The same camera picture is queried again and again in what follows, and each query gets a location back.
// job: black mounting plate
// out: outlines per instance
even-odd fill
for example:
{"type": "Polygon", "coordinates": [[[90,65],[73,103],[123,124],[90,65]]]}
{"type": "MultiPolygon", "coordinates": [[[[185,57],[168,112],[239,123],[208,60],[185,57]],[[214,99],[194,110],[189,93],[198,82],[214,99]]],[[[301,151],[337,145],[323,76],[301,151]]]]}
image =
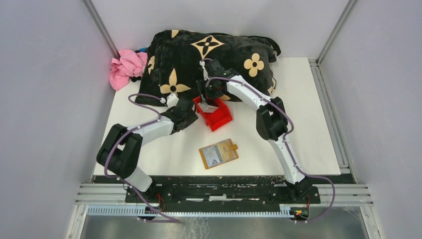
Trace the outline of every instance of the black mounting plate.
{"type": "MultiPolygon", "coordinates": [[[[308,200],[311,204],[320,203],[317,187],[293,198],[291,189],[280,184],[283,180],[283,177],[272,180],[270,177],[168,177],[155,181],[148,191],[160,194],[166,212],[279,212],[279,204],[306,204],[308,200]],[[233,200],[220,200],[221,196],[233,200]]],[[[143,203],[130,188],[125,201],[143,203]]],[[[148,201],[158,203],[158,197],[149,197],[148,201]]]]}

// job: white panel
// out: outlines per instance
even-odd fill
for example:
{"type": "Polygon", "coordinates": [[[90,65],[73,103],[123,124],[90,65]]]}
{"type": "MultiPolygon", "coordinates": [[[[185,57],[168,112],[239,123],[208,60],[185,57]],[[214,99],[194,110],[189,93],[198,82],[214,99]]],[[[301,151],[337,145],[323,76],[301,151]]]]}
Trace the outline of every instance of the white panel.
{"type": "Polygon", "coordinates": [[[422,235],[421,9],[358,1],[322,65],[358,180],[393,239],[422,235]]]}
{"type": "Polygon", "coordinates": [[[116,47],[139,49],[166,29],[273,38],[283,56],[316,59],[347,0],[93,0],[116,47]]]}
{"type": "Polygon", "coordinates": [[[113,99],[82,1],[0,3],[0,238],[60,239],[113,99]]]}
{"type": "MultiPolygon", "coordinates": [[[[290,140],[298,162],[309,174],[340,174],[308,59],[279,58],[272,69],[278,80],[273,97],[283,99],[286,112],[295,123],[290,140]]],[[[116,93],[106,134],[116,123],[135,125],[155,117],[152,111],[127,100],[138,90],[139,82],[131,82],[116,93]]],[[[138,166],[148,175],[283,175],[273,148],[256,131],[256,112],[245,103],[226,103],[233,122],[211,132],[200,116],[187,129],[142,147],[138,166]],[[238,145],[239,158],[206,170],[199,149],[228,138],[238,145]]],[[[167,108],[156,109],[163,112],[167,108]]],[[[103,175],[104,168],[97,164],[94,174],[103,175]]]]}

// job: card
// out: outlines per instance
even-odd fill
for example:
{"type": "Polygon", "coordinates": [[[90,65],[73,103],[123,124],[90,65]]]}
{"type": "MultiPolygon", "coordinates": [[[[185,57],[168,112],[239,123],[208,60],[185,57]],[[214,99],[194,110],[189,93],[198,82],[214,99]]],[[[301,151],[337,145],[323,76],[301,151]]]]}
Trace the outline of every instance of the card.
{"type": "Polygon", "coordinates": [[[206,169],[237,159],[237,145],[231,139],[200,148],[199,152],[206,169]]]}

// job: white wall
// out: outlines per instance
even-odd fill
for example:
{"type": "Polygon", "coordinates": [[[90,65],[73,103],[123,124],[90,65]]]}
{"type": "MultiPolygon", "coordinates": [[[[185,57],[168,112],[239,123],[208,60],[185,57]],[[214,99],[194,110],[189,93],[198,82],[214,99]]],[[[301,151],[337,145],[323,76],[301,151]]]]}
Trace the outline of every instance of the white wall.
{"type": "Polygon", "coordinates": [[[283,56],[316,59],[347,0],[93,0],[118,49],[166,29],[273,38],[283,56]]]}
{"type": "Polygon", "coordinates": [[[0,237],[63,238],[111,105],[111,54],[80,0],[3,0],[0,18],[0,237]]]}
{"type": "Polygon", "coordinates": [[[361,0],[322,63],[386,238],[421,238],[422,1],[361,0]]]}

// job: pink cloth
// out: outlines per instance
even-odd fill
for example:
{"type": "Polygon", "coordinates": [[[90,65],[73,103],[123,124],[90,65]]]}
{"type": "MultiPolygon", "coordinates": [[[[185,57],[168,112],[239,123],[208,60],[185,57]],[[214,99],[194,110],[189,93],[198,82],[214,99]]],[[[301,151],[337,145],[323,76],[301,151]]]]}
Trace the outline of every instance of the pink cloth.
{"type": "Polygon", "coordinates": [[[111,60],[110,85],[116,91],[129,84],[129,77],[142,76],[146,66],[147,54],[132,50],[119,50],[120,60],[111,60]]]}

